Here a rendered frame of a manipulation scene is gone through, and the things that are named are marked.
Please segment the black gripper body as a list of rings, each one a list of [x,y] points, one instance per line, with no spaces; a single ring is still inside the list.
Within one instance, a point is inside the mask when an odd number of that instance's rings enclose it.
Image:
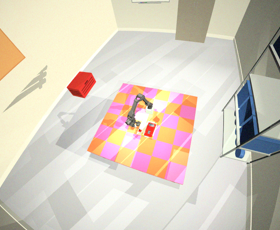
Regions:
[[[134,121],[132,121],[132,122],[134,122],[134,123],[136,123],[136,126],[139,126],[140,124],[141,124],[141,122],[136,122],[136,120],[134,120]]]

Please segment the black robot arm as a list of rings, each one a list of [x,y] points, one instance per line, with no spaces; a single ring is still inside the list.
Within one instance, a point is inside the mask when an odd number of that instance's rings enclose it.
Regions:
[[[140,98],[140,99],[138,100],[137,97]],[[145,102],[145,105],[148,106],[147,109],[152,109],[153,103],[149,102],[149,101],[145,98],[145,96],[144,96],[143,94],[139,93],[138,95],[136,95],[136,98],[134,99],[132,108],[131,108],[131,110],[128,112],[128,115],[127,115],[128,120],[125,122],[127,125],[129,125],[129,126],[131,126],[131,127],[134,127],[134,126],[135,126],[135,125],[134,125],[135,123],[132,122],[132,121],[135,120],[135,118],[134,118],[134,116],[135,116],[135,109],[136,109],[136,106],[137,106],[138,102],[140,102],[140,101],[142,101],[142,100]]]

